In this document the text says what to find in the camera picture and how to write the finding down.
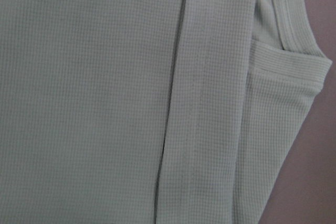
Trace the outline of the sage green long-sleeve shirt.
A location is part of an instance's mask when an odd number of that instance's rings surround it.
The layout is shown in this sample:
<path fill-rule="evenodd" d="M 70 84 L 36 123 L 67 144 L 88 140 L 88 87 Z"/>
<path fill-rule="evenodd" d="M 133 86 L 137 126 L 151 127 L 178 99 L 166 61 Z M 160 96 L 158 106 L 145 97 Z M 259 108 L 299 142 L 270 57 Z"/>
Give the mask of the sage green long-sleeve shirt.
<path fill-rule="evenodd" d="M 331 64 L 305 0 L 1 0 L 1 223 L 258 223 Z"/>

